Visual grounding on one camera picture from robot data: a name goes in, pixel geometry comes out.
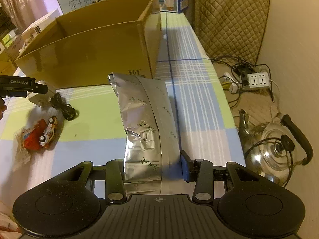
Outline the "person's left hand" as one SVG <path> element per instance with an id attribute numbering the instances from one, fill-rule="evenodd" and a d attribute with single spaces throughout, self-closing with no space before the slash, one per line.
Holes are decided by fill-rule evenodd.
<path id="1" fill-rule="evenodd" d="M 5 104 L 5 101 L 0 98 L 0 120 L 3 118 L 3 113 L 7 110 L 7 105 Z"/>

